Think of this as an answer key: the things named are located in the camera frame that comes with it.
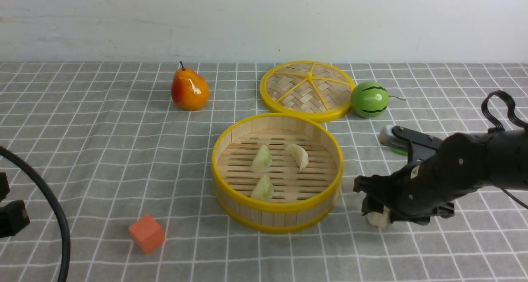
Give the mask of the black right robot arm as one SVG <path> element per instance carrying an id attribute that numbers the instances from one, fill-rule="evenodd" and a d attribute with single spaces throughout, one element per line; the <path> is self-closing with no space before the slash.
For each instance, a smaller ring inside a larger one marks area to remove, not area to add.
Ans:
<path id="1" fill-rule="evenodd" d="M 383 145 L 405 149 L 407 165 L 387 175 L 358 176 L 364 215 L 389 210 L 389 222 L 428 225 L 454 216 L 454 200 L 480 188 L 527 190 L 527 132 L 457 132 L 446 139 L 400 126 L 386 127 Z"/>

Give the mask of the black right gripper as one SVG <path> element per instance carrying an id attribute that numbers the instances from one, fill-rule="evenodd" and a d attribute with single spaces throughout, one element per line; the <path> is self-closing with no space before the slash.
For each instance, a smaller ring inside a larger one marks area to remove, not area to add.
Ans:
<path id="1" fill-rule="evenodd" d="M 382 213 L 387 207 L 391 224 L 406 221 L 423 226 L 434 216 L 450 218 L 455 199 L 494 184 L 487 162 L 489 141 L 489 134 L 456 133 L 442 141 L 436 154 L 408 160 L 391 175 L 356 177 L 353 192 L 367 194 L 363 215 Z"/>

